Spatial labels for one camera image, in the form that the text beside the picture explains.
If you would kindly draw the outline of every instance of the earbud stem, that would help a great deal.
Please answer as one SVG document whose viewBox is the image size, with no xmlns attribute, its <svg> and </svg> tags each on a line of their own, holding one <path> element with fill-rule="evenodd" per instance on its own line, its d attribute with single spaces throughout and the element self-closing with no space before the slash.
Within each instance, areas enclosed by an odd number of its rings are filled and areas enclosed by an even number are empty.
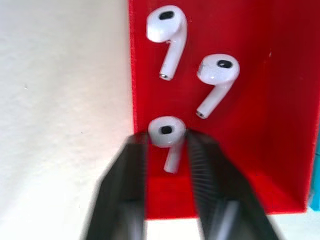
<svg viewBox="0 0 320 240">
<path fill-rule="evenodd" d="M 170 46 L 164 58 L 159 76 L 170 81 L 177 70 L 187 40 L 187 20 L 183 19 L 181 29 L 170 40 Z"/>
<path fill-rule="evenodd" d="M 183 145 L 184 140 L 182 139 L 177 144 L 170 147 L 163 168 L 167 173 L 176 174 L 178 172 Z"/>
<path fill-rule="evenodd" d="M 218 106 L 221 100 L 226 96 L 233 82 L 216 85 L 214 89 L 209 93 L 201 105 L 197 108 L 196 114 L 202 119 L 206 119 Z"/>
</svg>

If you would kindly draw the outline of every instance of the red tray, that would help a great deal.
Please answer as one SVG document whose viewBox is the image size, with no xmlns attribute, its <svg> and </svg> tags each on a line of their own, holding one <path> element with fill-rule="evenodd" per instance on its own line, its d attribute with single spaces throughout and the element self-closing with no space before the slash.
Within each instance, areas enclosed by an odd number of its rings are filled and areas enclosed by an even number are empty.
<svg viewBox="0 0 320 240">
<path fill-rule="evenodd" d="M 188 22 L 171 81 L 158 76 L 168 45 L 146 37 L 147 16 L 164 5 L 180 7 Z M 267 213 L 305 211 L 319 124 L 319 9 L 314 0 L 129 0 L 134 131 L 176 116 L 220 142 Z M 213 87 L 196 72 L 215 53 L 236 57 L 240 75 L 200 119 L 196 109 Z M 147 217 L 195 217 L 187 154 L 177 174 L 164 172 L 166 154 L 149 151 Z"/>
</svg>

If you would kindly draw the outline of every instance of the red surface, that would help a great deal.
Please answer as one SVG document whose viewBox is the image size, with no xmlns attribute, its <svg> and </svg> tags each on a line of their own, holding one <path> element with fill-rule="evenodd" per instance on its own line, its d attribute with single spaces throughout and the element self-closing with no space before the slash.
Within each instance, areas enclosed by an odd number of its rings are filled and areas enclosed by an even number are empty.
<svg viewBox="0 0 320 240">
<path fill-rule="evenodd" d="M 148 14 L 168 4 L 179 6 L 188 22 L 171 81 L 158 77 L 168 45 L 146 38 Z M 311 0 L 129 0 L 134 131 L 176 116 L 220 142 L 268 213 L 303 212 L 319 119 L 319 9 Z M 212 86 L 196 72 L 214 53 L 235 56 L 240 75 L 203 120 L 196 109 Z M 195 217 L 187 154 L 173 175 L 163 170 L 167 151 L 149 151 L 147 217 Z"/>
</svg>

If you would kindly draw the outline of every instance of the white earbud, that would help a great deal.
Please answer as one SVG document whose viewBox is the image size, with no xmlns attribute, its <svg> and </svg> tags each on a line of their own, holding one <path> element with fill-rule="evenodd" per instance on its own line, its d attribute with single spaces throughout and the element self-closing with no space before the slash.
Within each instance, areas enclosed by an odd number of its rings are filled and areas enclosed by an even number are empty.
<svg viewBox="0 0 320 240">
<path fill-rule="evenodd" d="M 196 114 L 206 119 L 226 96 L 240 72 L 238 61 L 227 54 L 212 54 L 206 56 L 199 66 L 197 76 L 205 84 L 215 85 Z"/>
<path fill-rule="evenodd" d="M 149 14 L 146 36 L 155 43 L 170 42 L 159 76 L 170 81 L 177 70 L 187 40 L 187 19 L 177 6 L 166 5 Z"/>
<path fill-rule="evenodd" d="M 153 145 L 159 148 L 170 148 L 164 170 L 168 173 L 176 173 L 186 134 L 184 122 L 174 116 L 158 117 L 149 123 L 148 132 Z"/>
</svg>

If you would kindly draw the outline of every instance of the earbud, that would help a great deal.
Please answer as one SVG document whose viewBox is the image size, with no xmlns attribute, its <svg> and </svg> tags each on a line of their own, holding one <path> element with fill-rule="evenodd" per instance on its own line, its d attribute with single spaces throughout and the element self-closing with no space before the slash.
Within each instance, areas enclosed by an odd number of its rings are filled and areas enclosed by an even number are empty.
<svg viewBox="0 0 320 240">
<path fill-rule="evenodd" d="M 240 72 L 238 61 L 227 54 L 212 54 L 206 56 L 198 69 L 197 76 L 205 84 L 215 85 L 196 114 L 206 119 L 226 96 Z"/>
<path fill-rule="evenodd" d="M 170 81 L 177 70 L 187 40 L 187 19 L 177 6 L 157 8 L 146 19 L 146 36 L 155 43 L 170 42 L 159 76 Z"/>
<path fill-rule="evenodd" d="M 186 134 L 184 122 L 174 116 L 158 117 L 149 123 L 148 132 L 153 145 L 159 148 L 170 148 L 164 170 L 168 173 L 176 173 Z"/>
</svg>

